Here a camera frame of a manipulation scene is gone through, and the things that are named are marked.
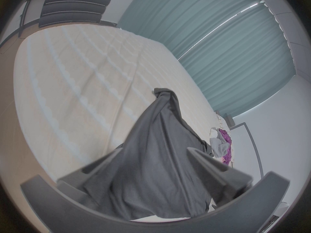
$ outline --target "gray cloth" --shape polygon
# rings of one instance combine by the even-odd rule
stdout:
[[[155,89],[157,99],[137,120],[124,144],[114,177],[99,171],[84,185],[104,214],[133,220],[195,217],[207,212],[211,196],[187,158],[187,147],[212,156],[212,148],[181,118],[177,96]]]
[[[213,154],[216,158],[223,157],[227,154],[227,150],[230,146],[230,144],[224,139],[222,134],[219,132],[219,129],[217,129],[217,138],[210,138],[210,144],[213,150]]]

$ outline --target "bedsheet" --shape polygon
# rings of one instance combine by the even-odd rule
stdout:
[[[154,88],[174,91],[183,119],[209,143],[219,119],[161,43],[113,27],[62,25],[27,37],[14,63],[22,132],[54,181],[120,145]]]

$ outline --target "beige bedsheet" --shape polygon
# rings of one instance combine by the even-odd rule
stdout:
[[[182,117],[209,142],[219,120],[162,44],[99,25],[44,29],[20,45],[14,97],[25,139],[53,180],[102,157],[126,138],[154,101],[173,90]]]

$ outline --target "brown floor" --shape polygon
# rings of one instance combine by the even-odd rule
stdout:
[[[20,184],[37,174],[40,174],[50,184],[55,185],[55,183],[41,168],[25,141],[17,118],[13,91],[13,67],[18,47],[27,36],[41,29],[38,28],[37,24],[24,29],[20,38],[17,35],[13,36],[0,49],[0,182],[21,215],[37,230],[48,233],[48,229],[26,201],[21,192]],[[0,216],[4,215],[1,214],[2,210],[4,207],[0,208]],[[7,230],[9,231],[7,232],[15,232],[15,230],[10,230],[13,225],[9,223],[8,227]]]

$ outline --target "purple satin garment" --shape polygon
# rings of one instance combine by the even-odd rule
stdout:
[[[224,163],[226,165],[229,165],[229,163],[231,161],[231,157],[232,157],[231,156],[231,143],[232,143],[232,140],[231,140],[230,136],[228,135],[227,131],[219,129],[219,132],[222,134],[222,136],[224,137],[226,142],[229,143],[229,148],[227,150],[227,154],[222,157],[222,163]]]

